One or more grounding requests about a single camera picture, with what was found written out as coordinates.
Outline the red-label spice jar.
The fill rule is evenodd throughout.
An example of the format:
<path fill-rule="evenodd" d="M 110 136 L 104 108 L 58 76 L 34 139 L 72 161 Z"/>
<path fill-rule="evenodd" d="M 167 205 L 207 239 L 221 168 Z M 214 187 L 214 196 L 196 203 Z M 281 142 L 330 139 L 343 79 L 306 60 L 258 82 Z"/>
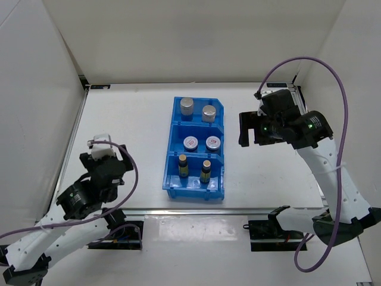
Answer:
<path fill-rule="evenodd" d="M 187 152 L 195 152 L 198 149 L 198 139 L 194 136 L 187 136 L 183 140 L 184 150 Z"/>
<path fill-rule="evenodd" d="M 221 147 L 220 138 L 217 136 L 209 136 L 206 139 L 205 146 L 208 151 L 217 152 Z"/>

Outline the silver-lid shaker blue label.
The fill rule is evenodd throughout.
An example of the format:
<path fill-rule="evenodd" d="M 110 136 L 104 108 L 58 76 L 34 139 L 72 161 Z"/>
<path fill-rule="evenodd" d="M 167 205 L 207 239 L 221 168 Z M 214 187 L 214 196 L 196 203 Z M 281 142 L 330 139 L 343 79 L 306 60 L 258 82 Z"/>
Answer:
<path fill-rule="evenodd" d="M 192 121 L 194 101 L 191 97 L 183 97 L 180 100 L 180 113 L 183 121 Z"/>
<path fill-rule="evenodd" d="M 205 105 L 202 109 L 202 121 L 214 123 L 216 118 L 216 108 L 213 105 Z"/>

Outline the small yellow bottle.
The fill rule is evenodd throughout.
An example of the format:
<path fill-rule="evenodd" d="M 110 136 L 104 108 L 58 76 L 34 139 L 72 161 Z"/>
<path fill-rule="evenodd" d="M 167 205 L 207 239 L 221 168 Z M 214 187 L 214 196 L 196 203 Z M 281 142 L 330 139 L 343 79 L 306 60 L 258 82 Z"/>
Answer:
<path fill-rule="evenodd" d="M 204 160 L 202 163 L 202 169 L 200 174 L 200 182 L 207 184 L 210 181 L 211 176 L 211 162 L 209 160 Z"/>
<path fill-rule="evenodd" d="M 188 159 L 185 154 L 179 155 L 178 167 L 180 177 L 185 178 L 189 175 Z"/>

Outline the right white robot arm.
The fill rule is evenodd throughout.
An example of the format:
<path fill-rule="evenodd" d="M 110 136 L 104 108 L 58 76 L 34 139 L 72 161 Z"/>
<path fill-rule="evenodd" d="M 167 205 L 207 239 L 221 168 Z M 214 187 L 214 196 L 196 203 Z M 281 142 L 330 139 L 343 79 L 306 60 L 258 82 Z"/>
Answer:
<path fill-rule="evenodd" d="M 287 232 L 303 232 L 329 244 L 338 225 L 333 244 L 340 245 L 380 222 L 380 209 L 369 205 L 346 167 L 337 162 L 339 151 L 326 118 L 318 111 L 301 114 L 289 90 L 262 96 L 258 110 L 240 113 L 239 125 L 241 147 L 249 145 L 250 129 L 257 145 L 290 144 L 310 168 L 328 204 L 325 209 L 278 207 L 260 223 L 259 233 L 281 238 Z"/>

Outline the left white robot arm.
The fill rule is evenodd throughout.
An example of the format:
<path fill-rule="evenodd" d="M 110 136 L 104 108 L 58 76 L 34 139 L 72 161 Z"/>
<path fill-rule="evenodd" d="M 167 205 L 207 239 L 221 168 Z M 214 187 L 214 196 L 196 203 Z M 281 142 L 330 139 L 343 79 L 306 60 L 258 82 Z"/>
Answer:
<path fill-rule="evenodd" d="M 117 146 L 121 160 L 115 146 L 111 141 L 91 141 L 91 151 L 80 155 L 87 172 L 58 196 L 35 226 L 17 231 L 25 233 L 24 237 L 1 246 L 6 284 L 38 284 L 66 255 L 107 236 L 124 234 L 127 222 L 122 209 L 104 208 L 103 204 L 116 200 L 124 174 L 137 168 L 125 145 Z"/>

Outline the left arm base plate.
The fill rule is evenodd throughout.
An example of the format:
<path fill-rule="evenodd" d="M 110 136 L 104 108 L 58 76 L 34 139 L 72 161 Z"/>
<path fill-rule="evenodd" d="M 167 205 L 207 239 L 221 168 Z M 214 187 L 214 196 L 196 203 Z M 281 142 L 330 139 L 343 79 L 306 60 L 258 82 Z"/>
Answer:
<path fill-rule="evenodd" d="M 127 220 L 123 228 L 109 234 L 103 240 L 88 244 L 92 250 L 142 250 L 144 220 Z"/>

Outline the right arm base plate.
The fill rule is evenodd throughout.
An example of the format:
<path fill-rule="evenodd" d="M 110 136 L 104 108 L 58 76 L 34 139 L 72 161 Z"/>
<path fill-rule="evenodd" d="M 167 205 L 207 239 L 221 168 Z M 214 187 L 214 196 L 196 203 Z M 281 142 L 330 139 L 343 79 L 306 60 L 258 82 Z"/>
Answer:
<path fill-rule="evenodd" d="M 292 252 L 304 237 L 299 231 L 277 231 L 267 220 L 249 220 L 243 229 L 249 232 L 252 252 Z"/>

